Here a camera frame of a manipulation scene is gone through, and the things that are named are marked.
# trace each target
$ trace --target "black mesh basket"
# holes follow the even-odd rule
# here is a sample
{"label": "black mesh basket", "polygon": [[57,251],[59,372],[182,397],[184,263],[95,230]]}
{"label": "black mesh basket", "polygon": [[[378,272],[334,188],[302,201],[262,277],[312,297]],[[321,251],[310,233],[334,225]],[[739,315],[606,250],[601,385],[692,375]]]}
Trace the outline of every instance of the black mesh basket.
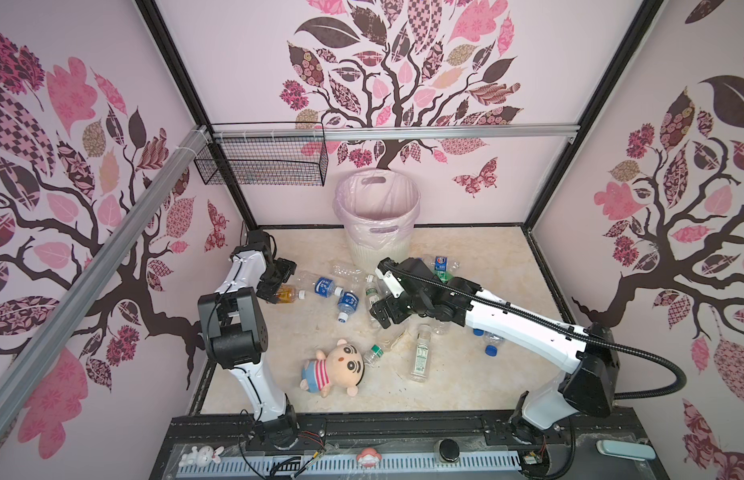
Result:
{"label": "black mesh basket", "polygon": [[295,124],[297,129],[252,130],[242,132],[241,136],[213,137],[214,144],[207,144],[195,159],[204,183],[225,184],[226,175],[218,162],[227,161],[233,180],[241,185],[323,187],[329,157],[321,123],[269,123]]}

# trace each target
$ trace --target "trash can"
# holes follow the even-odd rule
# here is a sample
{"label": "trash can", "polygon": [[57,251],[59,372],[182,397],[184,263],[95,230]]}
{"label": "trash can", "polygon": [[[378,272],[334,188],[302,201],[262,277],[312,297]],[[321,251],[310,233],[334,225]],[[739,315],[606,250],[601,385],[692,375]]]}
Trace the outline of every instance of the trash can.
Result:
{"label": "trash can", "polygon": [[334,191],[335,215],[345,227],[350,257],[365,272],[390,257],[409,256],[410,238],[420,214],[420,191],[405,175],[362,170],[344,178]]}

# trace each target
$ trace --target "wall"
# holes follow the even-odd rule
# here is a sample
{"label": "wall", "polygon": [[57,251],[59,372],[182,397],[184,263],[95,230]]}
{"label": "wall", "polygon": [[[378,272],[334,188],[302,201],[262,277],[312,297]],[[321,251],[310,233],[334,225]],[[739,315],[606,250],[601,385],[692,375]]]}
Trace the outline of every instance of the wall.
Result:
{"label": "wall", "polygon": [[[0,376],[192,125],[129,0],[0,5]],[[186,172],[12,424],[1,479],[147,476],[240,222]]]}
{"label": "wall", "polygon": [[[639,4],[160,2],[213,121],[328,128],[576,123]],[[330,143],[323,188],[242,189],[261,224],[337,224],[330,203],[339,179],[390,168],[417,182],[421,223],[521,222],[563,142]]]}
{"label": "wall", "polygon": [[[630,402],[669,476],[744,478],[744,0],[697,3],[668,4],[535,234],[579,321],[686,372]],[[672,380],[621,361],[618,391]]]}

